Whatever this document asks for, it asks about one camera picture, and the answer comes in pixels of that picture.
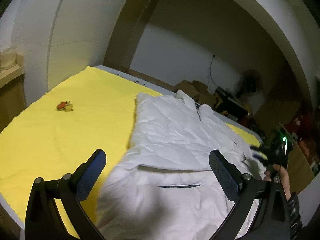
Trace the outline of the person right forearm black sleeve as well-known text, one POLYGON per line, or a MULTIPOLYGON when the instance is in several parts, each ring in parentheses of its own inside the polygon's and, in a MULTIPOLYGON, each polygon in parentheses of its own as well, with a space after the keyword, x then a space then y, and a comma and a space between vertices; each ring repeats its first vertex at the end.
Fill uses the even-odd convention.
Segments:
POLYGON ((290 199, 287 201, 290 217, 290 235, 291 239, 298 239, 299 232, 303 224, 299 211, 299 200, 295 192, 291 193, 290 199))

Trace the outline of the person right hand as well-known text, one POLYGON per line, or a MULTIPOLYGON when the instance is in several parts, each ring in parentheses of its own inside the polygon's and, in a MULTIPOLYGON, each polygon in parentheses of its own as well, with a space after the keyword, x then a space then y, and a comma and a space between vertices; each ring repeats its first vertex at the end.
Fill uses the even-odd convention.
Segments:
POLYGON ((282 183, 284 193, 286 196, 286 200, 291 198, 291 191, 290 191, 290 180, 287 170, 278 164, 273 164, 273 171, 278 172, 278 177, 282 183))

